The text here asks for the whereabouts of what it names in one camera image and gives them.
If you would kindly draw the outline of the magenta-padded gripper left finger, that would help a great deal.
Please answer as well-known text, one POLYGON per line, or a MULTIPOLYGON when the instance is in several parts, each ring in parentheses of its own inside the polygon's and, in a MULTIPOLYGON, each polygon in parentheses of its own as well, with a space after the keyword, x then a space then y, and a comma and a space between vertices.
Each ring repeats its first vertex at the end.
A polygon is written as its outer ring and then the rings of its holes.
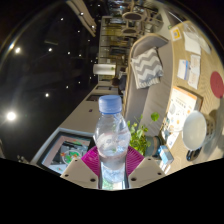
POLYGON ((92 147, 81 159, 73 159, 61 178, 89 189, 100 188, 100 159, 97 147, 92 147))

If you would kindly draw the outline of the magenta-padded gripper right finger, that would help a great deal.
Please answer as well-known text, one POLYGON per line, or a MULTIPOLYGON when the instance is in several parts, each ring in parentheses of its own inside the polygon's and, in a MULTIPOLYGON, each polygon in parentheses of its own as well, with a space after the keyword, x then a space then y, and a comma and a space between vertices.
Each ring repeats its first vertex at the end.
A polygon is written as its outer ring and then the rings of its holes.
POLYGON ((128 147, 125 164, 125 187, 140 188, 165 176, 165 173, 151 157, 144 157, 137 150, 128 147))

